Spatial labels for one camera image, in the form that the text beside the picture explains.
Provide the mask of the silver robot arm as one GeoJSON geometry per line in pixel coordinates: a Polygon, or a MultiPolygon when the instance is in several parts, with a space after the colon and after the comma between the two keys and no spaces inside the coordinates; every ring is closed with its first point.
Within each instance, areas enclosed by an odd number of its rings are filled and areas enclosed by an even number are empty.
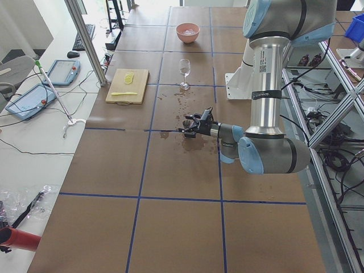
{"type": "Polygon", "coordinates": [[[239,160],[248,173],[304,169],[310,161],[308,146],[287,138],[279,127],[283,51],[329,39],[336,8],[336,1],[250,1],[243,24],[254,53],[250,127],[219,123],[207,108],[186,116],[180,132],[187,138],[203,134],[219,139],[221,160],[228,164],[239,160]]]}

